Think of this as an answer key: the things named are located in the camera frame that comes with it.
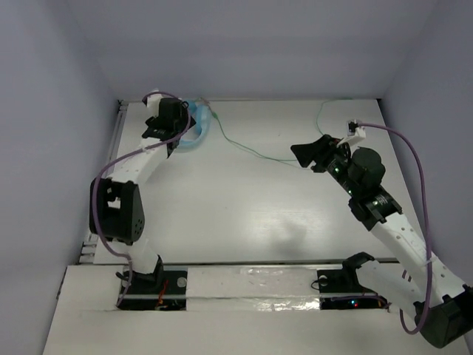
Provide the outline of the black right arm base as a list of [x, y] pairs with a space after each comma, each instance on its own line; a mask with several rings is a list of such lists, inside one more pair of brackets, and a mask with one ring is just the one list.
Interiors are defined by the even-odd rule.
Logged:
[[339, 269], [317, 271], [310, 287], [319, 292], [321, 310], [388, 310], [391, 303], [373, 290], [363, 287], [356, 271], [375, 258], [366, 252], [357, 253], [341, 263]]

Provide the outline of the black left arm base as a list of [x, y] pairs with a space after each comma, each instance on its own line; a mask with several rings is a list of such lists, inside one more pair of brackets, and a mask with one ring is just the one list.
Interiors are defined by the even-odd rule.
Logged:
[[158, 257], [150, 274], [133, 272], [128, 288], [129, 271], [115, 274], [121, 281], [118, 308], [123, 311], [185, 311], [188, 270], [166, 268]]

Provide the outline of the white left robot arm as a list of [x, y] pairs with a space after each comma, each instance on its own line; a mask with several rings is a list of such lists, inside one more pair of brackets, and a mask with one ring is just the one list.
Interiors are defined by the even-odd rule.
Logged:
[[112, 254], [132, 264], [130, 269], [139, 274], [138, 281], [147, 291], [157, 291], [163, 286], [164, 273], [157, 268], [157, 252], [143, 236], [146, 219], [140, 188], [179, 146], [194, 119], [188, 102], [179, 98], [156, 94], [145, 103], [152, 115], [145, 121], [138, 148], [116, 159], [110, 175], [101, 172], [91, 182], [89, 230], [101, 237], [106, 249], [113, 242], [124, 244]]

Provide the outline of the light blue headphones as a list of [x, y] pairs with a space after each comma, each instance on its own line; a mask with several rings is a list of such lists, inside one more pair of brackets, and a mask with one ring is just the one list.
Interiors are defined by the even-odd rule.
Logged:
[[177, 151], [188, 152], [202, 145], [211, 126], [211, 111], [205, 104], [187, 100], [188, 111], [195, 125], [180, 139]]

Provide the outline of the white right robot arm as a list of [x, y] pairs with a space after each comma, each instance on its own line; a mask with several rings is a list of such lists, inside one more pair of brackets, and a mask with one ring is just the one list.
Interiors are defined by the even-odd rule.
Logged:
[[290, 148], [299, 165], [328, 173], [349, 195], [357, 221], [381, 241], [404, 268], [392, 276], [375, 258], [360, 252], [342, 263], [344, 287], [374, 291], [400, 308], [435, 348], [444, 348], [472, 330], [472, 287], [456, 276], [413, 229], [399, 203], [381, 185], [386, 172], [373, 149], [323, 135]]

